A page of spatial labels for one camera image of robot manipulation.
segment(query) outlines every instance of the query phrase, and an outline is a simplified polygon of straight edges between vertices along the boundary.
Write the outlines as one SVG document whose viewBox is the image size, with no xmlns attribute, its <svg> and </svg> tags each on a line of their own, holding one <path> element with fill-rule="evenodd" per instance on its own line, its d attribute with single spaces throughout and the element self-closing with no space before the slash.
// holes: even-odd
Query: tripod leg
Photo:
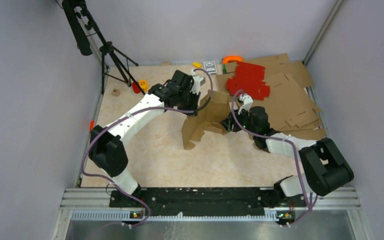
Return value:
<svg viewBox="0 0 384 240">
<path fill-rule="evenodd" d="M 100 93 L 104 95 L 104 82 L 105 82 L 105 54 L 102 53 L 102 59 L 101 59 L 101 90 Z"/>
<path fill-rule="evenodd" d="M 124 82 L 127 84 L 127 86 L 130 87 L 132 84 L 131 83 L 129 84 L 129 79 L 127 78 L 125 72 L 123 71 L 122 67 L 120 66 L 119 58 L 114 54 L 114 52 L 110 52 L 109 56 L 111 57 L 112 61 L 115 64 L 115 67 L 118 69 L 118 71 L 120 72 L 121 76 L 123 77 Z"/>
<path fill-rule="evenodd" d="M 122 51 L 118 50 L 115 46 L 113 46 L 114 50 L 119 53 L 121 56 L 125 57 L 127 60 L 129 60 L 132 64 L 134 64 L 136 67 L 139 66 L 139 64 L 135 61 L 133 61 L 130 57 L 128 57 L 126 54 L 122 53 Z"/>
<path fill-rule="evenodd" d="M 139 85 L 139 83 L 135 80 L 135 78 L 130 74 L 129 70 L 126 68 L 126 66 L 122 63 L 122 61 L 120 61 L 120 59 L 115 56 L 118 60 L 118 63 L 120 64 L 120 66 L 124 69 L 124 71 L 127 73 L 127 75 L 130 77 L 130 79 L 133 81 L 134 84 L 136 84 L 136 86 L 139 88 L 139 90 L 142 92 L 143 95 L 145 95 L 145 92 L 144 90 L 141 88 L 141 86 Z"/>
</svg>

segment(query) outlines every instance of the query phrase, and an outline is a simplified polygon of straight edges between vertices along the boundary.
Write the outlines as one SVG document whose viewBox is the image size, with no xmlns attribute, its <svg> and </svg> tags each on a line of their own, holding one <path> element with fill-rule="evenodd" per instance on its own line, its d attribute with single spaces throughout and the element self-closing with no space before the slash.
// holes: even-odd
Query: floor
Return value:
<svg viewBox="0 0 384 240">
<path fill-rule="evenodd" d="M 130 67 L 137 81 L 145 79 L 149 87 L 171 79 L 175 70 L 189 73 L 192 65 Z M 110 74 L 121 78 L 116 68 Z M 210 88 L 208 79 L 201 95 Z M 111 95 L 113 89 L 119 96 Z M 141 99 L 123 82 L 109 77 L 97 119 L 105 126 L 118 119 Z M 296 175 L 294 160 L 282 155 L 258 150 L 245 132 L 221 135 L 205 132 L 192 150 L 182 144 L 181 127 L 186 116 L 165 112 L 141 129 L 125 146 L 127 168 L 142 187 L 266 187 L 278 180 Z M 91 161 L 86 172 L 103 172 Z M 98 177 L 83 177 L 82 187 L 105 187 L 108 181 Z"/>
</svg>

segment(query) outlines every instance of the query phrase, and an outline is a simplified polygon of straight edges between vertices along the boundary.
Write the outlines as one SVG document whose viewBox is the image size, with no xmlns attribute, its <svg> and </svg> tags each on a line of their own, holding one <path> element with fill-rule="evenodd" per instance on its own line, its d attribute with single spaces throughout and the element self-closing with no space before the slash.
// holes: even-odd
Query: orange object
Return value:
<svg viewBox="0 0 384 240">
<path fill-rule="evenodd" d="M 242 62 L 243 60 L 244 60 L 244 58 L 241 56 L 226 56 L 225 58 L 223 58 L 222 63 L 228 64 L 228 63 L 233 63 L 233 62 Z"/>
<path fill-rule="evenodd" d="M 94 129 L 94 127 L 95 127 L 95 121 L 92 120 L 92 121 L 90 121 L 89 130 L 92 131 L 92 129 Z"/>
<path fill-rule="evenodd" d="M 148 92 L 148 82 L 145 80 L 145 79 L 141 79 L 140 81 L 137 82 L 140 86 L 140 88 L 144 91 L 144 92 Z M 141 90 L 139 89 L 138 86 L 136 86 L 135 83 L 133 83 L 131 85 L 131 88 L 133 89 L 133 92 L 135 94 L 138 94 L 141 92 Z"/>
</svg>

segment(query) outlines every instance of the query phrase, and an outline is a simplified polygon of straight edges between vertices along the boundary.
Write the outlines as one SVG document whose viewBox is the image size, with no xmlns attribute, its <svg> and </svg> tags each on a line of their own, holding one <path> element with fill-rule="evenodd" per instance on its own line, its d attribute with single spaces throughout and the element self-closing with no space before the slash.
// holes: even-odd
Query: red foam piece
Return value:
<svg viewBox="0 0 384 240">
<path fill-rule="evenodd" d="M 226 82 L 226 89 L 230 95 L 234 95 L 242 89 L 255 100 L 263 100 L 270 95 L 270 86 L 264 82 L 264 70 L 266 68 L 246 62 L 238 62 L 235 76 Z"/>
</svg>

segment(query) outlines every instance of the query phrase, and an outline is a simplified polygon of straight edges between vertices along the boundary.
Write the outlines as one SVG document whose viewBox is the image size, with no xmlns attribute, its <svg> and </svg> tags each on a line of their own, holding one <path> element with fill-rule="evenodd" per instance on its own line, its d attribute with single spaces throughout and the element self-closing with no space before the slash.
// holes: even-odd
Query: black mounting plate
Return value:
<svg viewBox="0 0 384 240">
<path fill-rule="evenodd" d="M 264 208 L 305 207 L 302 195 L 276 200 L 273 188 L 260 187 L 147 187 L 133 195 L 151 208 L 152 216 L 262 216 Z M 119 191 L 111 192 L 110 208 L 141 208 Z"/>
</svg>

